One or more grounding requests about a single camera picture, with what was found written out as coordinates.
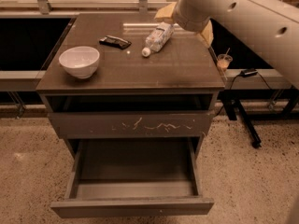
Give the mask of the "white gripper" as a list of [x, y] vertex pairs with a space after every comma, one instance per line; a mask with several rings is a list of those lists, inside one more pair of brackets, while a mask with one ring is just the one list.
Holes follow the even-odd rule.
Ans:
[[214, 39], [212, 22], [209, 16], [201, 13], [187, 0], [178, 0], [160, 8], [154, 19], [168, 24], [177, 23], [186, 31], [196, 32], [196, 37], [206, 47], [210, 48]]

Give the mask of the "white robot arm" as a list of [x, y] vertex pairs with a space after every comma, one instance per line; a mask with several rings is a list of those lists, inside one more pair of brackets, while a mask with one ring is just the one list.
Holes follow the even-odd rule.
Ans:
[[213, 19], [299, 88], [299, 9], [278, 0], [178, 0], [157, 22], [199, 33]]

